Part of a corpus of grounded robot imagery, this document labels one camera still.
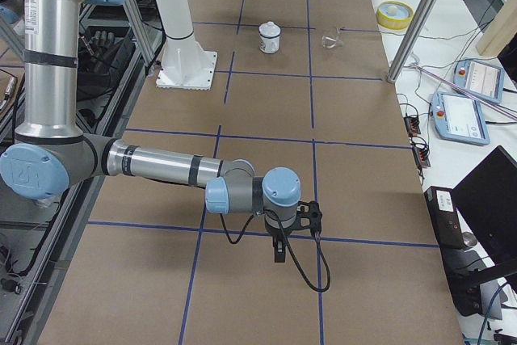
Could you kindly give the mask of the white mug lid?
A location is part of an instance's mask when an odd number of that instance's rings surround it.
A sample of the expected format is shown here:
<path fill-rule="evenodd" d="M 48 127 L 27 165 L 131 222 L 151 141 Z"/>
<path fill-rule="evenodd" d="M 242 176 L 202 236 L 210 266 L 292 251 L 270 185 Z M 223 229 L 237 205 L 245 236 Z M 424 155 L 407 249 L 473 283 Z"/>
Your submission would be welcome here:
<path fill-rule="evenodd" d="M 272 21 L 262 23 L 258 30 L 259 34 L 265 38 L 275 38 L 281 34 L 281 28 Z"/>

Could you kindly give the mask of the near orange terminal block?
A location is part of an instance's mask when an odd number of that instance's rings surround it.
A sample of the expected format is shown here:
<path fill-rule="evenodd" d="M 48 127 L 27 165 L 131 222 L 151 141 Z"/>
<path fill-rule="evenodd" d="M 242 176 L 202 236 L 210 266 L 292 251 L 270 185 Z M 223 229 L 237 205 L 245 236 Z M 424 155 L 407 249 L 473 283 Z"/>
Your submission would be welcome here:
<path fill-rule="evenodd" d="M 418 168 L 428 168 L 431 166 L 431 163 L 429 161 L 429 148 L 426 145 L 413 145 L 412 152 L 415 164 Z"/>

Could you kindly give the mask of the orange terminal block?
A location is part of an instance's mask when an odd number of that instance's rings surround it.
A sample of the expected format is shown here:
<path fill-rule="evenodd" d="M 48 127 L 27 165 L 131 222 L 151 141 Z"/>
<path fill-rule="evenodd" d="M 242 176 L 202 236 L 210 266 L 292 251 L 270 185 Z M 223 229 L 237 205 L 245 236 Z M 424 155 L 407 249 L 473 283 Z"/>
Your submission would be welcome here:
<path fill-rule="evenodd" d="M 405 115 L 403 120 L 409 137 L 421 134 L 419 115 Z"/>
<path fill-rule="evenodd" d="M 413 145 L 412 152 L 415 164 L 418 168 L 428 168 L 431 166 L 431 163 L 429 161 L 429 148 L 426 145 Z"/>

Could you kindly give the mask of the black mini computer box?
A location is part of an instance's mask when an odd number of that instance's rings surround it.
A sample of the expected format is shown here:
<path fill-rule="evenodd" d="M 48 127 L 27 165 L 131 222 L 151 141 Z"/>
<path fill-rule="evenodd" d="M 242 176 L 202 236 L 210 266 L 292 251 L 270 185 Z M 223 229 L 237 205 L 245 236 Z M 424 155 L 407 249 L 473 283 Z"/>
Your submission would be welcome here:
<path fill-rule="evenodd" d="M 452 190 L 446 187 L 430 186 L 425 190 L 424 196 L 439 248 L 468 249 L 469 246 L 465 243 L 460 227 L 457 207 L 452 198 Z"/>

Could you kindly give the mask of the far orange terminal block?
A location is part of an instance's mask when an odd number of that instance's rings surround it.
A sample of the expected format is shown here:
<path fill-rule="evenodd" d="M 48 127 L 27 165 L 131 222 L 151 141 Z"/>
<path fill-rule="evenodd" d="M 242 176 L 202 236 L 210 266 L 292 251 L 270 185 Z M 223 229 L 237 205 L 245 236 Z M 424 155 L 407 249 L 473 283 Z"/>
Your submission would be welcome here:
<path fill-rule="evenodd" d="M 405 115 L 403 120 L 409 137 L 421 134 L 419 115 Z"/>

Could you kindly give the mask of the black monitor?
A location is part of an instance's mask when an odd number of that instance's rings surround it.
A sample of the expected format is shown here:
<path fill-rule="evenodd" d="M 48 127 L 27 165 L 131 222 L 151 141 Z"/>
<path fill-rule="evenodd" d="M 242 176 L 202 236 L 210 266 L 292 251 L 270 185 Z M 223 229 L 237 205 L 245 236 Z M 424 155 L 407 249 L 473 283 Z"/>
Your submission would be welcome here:
<path fill-rule="evenodd" d="M 497 146 L 453 188 L 452 199 L 494 262 L 454 285 L 467 289 L 505 278 L 516 288 L 516 160 Z"/>

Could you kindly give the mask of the white enamel mug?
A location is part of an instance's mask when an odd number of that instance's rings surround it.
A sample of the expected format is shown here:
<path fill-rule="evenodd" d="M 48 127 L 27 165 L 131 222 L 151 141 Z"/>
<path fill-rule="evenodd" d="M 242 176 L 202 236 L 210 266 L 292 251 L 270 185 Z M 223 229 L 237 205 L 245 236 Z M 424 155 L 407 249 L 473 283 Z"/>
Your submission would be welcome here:
<path fill-rule="evenodd" d="M 281 34 L 275 38 L 265 38 L 259 34 L 260 44 L 259 48 L 263 53 L 273 54 L 276 53 L 280 48 L 280 37 Z"/>

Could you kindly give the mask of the near teach pendant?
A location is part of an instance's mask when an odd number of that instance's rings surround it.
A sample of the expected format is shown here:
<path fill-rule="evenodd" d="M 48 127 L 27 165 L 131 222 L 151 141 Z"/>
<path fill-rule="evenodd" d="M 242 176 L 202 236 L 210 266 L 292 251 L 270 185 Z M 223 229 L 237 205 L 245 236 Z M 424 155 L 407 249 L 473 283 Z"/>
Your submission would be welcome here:
<path fill-rule="evenodd" d="M 432 118 L 439 137 L 470 145 L 488 145 L 490 135 L 481 104 L 460 94 L 437 91 L 431 98 Z"/>

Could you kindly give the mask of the teach pendant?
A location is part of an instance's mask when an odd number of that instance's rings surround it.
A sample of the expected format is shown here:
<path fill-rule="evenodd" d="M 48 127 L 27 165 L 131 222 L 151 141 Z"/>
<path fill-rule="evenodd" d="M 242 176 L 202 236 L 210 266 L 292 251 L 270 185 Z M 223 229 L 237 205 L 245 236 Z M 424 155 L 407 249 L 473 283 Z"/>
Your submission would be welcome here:
<path fill-rule="evenodd" d="M 501 67 L 476 59 L 465 59 L 457 63 L 453 82 L 489 102 L 502 102 L 504 77 Z"/>
<path fill-rule="evenodd" d="M 431 98 L 432 118 L 439 137 L 470 145 L 488 145 L 490 135 L 481 104 L 460 94 L 437 91 Z"/>

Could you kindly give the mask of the pink green reacher stick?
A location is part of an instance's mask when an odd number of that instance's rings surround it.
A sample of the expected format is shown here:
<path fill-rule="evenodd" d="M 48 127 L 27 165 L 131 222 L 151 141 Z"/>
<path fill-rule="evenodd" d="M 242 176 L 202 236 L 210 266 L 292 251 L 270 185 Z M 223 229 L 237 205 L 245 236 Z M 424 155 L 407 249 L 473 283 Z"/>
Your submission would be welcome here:
<path fill-rule="evenodd" d="M 465 89 L 464 87 L 457 86 L 455 83 L 449 82 L 447 79 L 442 78 L 436 74 L 433 74 L 432 72 L 424 69 L 422 66 L 418 65 L 415 62 L 410 64 L 410 68 L 416 69 L 416 70 L 424 73 L 425 75 L 438 80 L 439 82 L 445 83 L 446 85 L 450 86 L 454 91 L 459 92 L 459 93 L 487 106 L 489 109 L 491 109 L 513 121 L 517 120 L 516 114 L 511 113 L 508 108 L 504 108 L 495 103 L 489 102 L 489 101 L 479 97 L 478 95 L 475 95 L 472 91 L 469 91 L 469 90 Z"/>

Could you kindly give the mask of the yellow tape roll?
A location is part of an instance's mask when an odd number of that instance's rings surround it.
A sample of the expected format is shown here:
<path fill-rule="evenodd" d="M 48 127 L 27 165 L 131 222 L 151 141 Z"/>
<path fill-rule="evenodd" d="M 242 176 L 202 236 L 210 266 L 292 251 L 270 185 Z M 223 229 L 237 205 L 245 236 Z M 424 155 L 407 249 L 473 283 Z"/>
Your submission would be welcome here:
<path fill-rule="evenodd" d="M 376 21 L 379 25 L 390 30 L 408 28 L 414 16 L 414 10 L 404 2 L 382 2 L 376 10 Z"/>

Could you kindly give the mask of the far teach pendant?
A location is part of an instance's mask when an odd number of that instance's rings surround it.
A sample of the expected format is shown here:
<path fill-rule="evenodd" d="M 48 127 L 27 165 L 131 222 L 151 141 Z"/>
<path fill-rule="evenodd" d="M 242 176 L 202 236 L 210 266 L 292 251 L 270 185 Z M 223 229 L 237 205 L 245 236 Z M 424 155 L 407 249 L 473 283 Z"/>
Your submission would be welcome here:
<path fill-rule="evenodd" d="M 465 59 L 457 63 L 453 82 L 489 102 L 502 102 L 504 77 L 501 67 L 476 59 Z"/>

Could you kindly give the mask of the aluminium frame post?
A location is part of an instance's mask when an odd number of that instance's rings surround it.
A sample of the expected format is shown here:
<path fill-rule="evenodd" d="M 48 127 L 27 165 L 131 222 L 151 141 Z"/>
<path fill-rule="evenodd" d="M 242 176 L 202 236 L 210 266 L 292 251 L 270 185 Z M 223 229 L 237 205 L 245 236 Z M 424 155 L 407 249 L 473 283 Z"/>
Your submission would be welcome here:
<path fill-rule="evenodd" d="M 406 34 L 389 68 L 389 72 L 386 76 L 387 82 L 395 83 L 397 81 L 436 1 L 437 0 L 421 0 L 419 2 L 414 17 L 407 28 Z"/>

